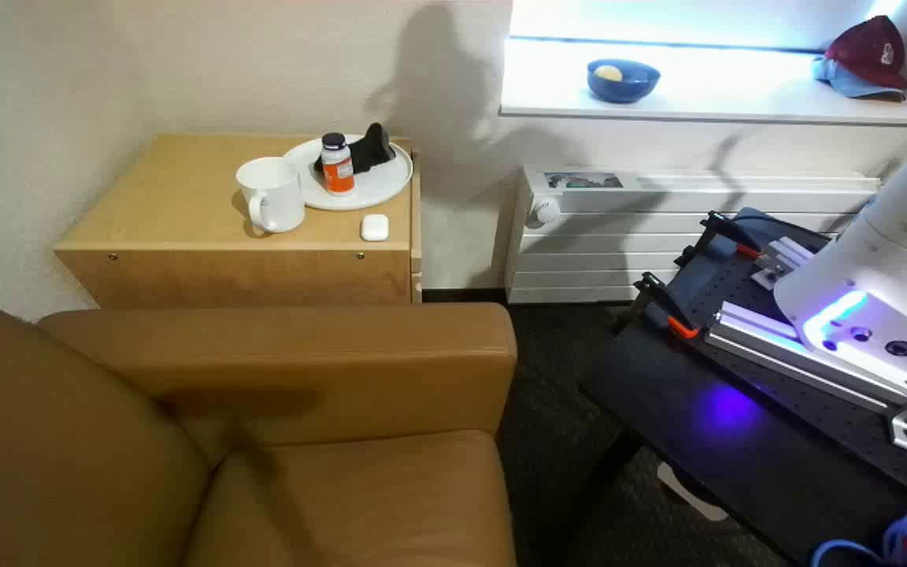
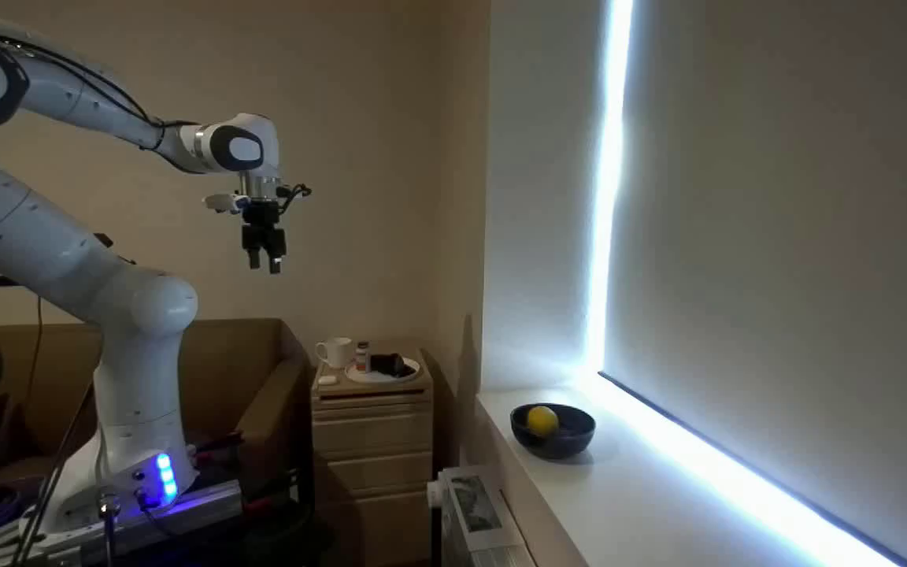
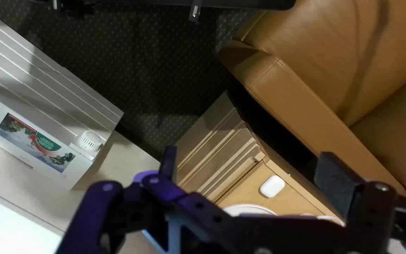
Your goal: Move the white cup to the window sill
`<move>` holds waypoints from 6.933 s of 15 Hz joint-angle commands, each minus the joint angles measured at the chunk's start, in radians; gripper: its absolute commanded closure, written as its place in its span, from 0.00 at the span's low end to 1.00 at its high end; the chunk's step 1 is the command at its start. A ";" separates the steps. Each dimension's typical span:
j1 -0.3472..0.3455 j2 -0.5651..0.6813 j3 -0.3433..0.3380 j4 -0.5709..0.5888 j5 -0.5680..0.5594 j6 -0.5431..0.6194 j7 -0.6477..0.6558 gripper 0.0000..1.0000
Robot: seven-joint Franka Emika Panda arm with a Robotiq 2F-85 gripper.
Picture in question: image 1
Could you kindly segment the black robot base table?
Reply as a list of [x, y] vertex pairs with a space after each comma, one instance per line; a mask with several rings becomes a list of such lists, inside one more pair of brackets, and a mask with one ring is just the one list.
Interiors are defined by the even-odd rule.
[[664, 283], [699, 337], [670, 337], [635, 298], [634, 321], [578, 390], [697, 491], [795, 565], [810, 565], [825, 541], [877, 544], [907, 514], [907, 452], [889, 449], [889, 423], [877, 410], [707, 345], [723, 298], [774, 312], [745, 259], [764, 236], [801, 236], [810, 253], [825, 244], [825, 236], [761, 210], [708, 216]]

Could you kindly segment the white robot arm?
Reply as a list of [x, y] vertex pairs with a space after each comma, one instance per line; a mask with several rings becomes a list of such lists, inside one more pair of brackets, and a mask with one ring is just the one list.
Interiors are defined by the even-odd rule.
[[774, 283], [806, 345], [907, 397], [907, 160], [861, 216]]

